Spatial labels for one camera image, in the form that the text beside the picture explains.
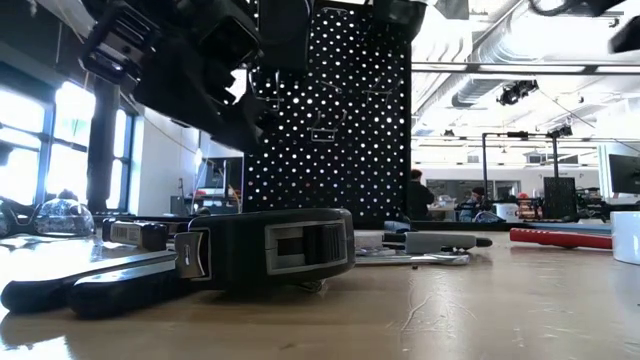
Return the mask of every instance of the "gray tool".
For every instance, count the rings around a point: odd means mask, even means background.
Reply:
[[[449,255],[449,254],[427,254],[422,256],[409,255],[392,255],[392,256],[366,256],[357,257],[357,266],[373,266],[373,265],[423,265],[438,264],[460,266],[467,265],[470,262],[467,254]]]
[[[437,254],[453,248],[468,250],[476,246],[488,247],[492,244],[491,240],[474,235],[425,232],[385,233],[382,239],[382,246],[404,250],[410,255]]]

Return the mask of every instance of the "person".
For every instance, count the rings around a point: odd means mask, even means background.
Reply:
[[[471,198],[465,202],[465,208],[460,211],[460,222],[472,222],[477,214],[476,206],[482,203],[484,188],[475,187],[471,190]]]
[[[429,208],[427,205],[433,204],[435,196],[429,189],[422,185],[422,171],[411,170],[411,181],[409,182],[409,203],[407,206],[408,215],[411,220],[427,220]]]

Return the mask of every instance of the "red tool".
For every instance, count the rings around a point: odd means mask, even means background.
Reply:
[[[564,248],[582,246],[597,249],[612,249],[611,236],[531,229],[511,229],[509,235],[511,241],[517,242],[555,245]]]

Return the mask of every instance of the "wooden table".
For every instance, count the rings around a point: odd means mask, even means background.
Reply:
[[[465,267],[356,268],[319,294],[201,292],[103,321],[0,310],[0,359],[638,359],[640,267],[607,251],[508,242]],[[133,250],[66,241],[10,252],[0,279]]]

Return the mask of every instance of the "white cup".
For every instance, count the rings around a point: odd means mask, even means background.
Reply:
[[[613,257],[640,265],[640,211],[611,213]]]

